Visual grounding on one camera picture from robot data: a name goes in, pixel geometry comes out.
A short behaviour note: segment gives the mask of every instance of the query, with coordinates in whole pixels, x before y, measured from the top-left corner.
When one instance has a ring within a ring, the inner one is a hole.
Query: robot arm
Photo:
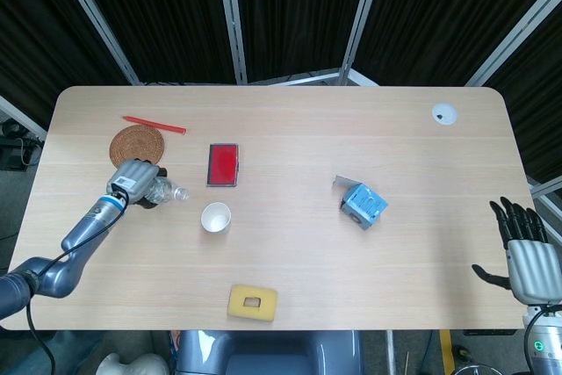
[[[532,373],[562,374],[562,270],[555,248],[548,243],[543,222],[533,210],[523,210],[501,198],[504,210],[490,202],[506,250],[509,277],[488,274],[479,265],[474,272],[492,285],[511,290],[527,305],[524,352]]]
[[[72,293],[84,266],[127,206],[156,206],[144,197],[155,177],[166,176],[166,173],[166,169],[150,162],[123,162],[107,184],[107,195],[102,196],[63,239],[63,254],[54,260],[28,259],[0,277],[0,320],[23,309],[34,294],[63,298]]]

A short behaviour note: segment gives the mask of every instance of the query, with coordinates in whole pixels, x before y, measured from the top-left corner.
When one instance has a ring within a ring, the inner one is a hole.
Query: sponge
[[[277,292],[252,285],[233,285],[228,301],[228,314],[252,320],[273,321]]]

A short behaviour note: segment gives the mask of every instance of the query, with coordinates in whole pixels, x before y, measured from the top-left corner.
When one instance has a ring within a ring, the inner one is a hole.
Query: water bottle
[[[167,177],[155,177],[155,180],[148,189],[148,193],[144,196],[153,204],[163,204],[172,199],[185,201],[188,197],[187,189],[180,188]]]

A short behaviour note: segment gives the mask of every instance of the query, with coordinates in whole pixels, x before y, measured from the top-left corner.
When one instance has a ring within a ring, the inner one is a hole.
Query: black curtain
[[[528,175],[562,175],[562,4],[523,42],[487,86],[508,107]]]
[[[359,0],[238,0],[249,82],[342,66]]]
[[[76,0],[2,0],[0,94],[47,128],[61,91],[127,84]]]
[[[465,85],[536,0],[374,0],[353,68],[381,85]]]
[[[234,83],[222,0],[96,0],[142,82]]]

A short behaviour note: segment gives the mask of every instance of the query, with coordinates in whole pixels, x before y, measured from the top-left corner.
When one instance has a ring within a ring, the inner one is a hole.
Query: red chopstick
[[[123,116],[123,119],[125,119],[129,122],[133,122],[133,123],[140,123],[141,125],[156,127],[158,129],[162,129],[164,131],[171,131],[171,132],[180,133],[181,135],[185,135],[185,133],[187,132],[187,129],[185,129],[184,127],[164,125],[163,123],[151,122],[150,120],[135,118],[134,116]]]

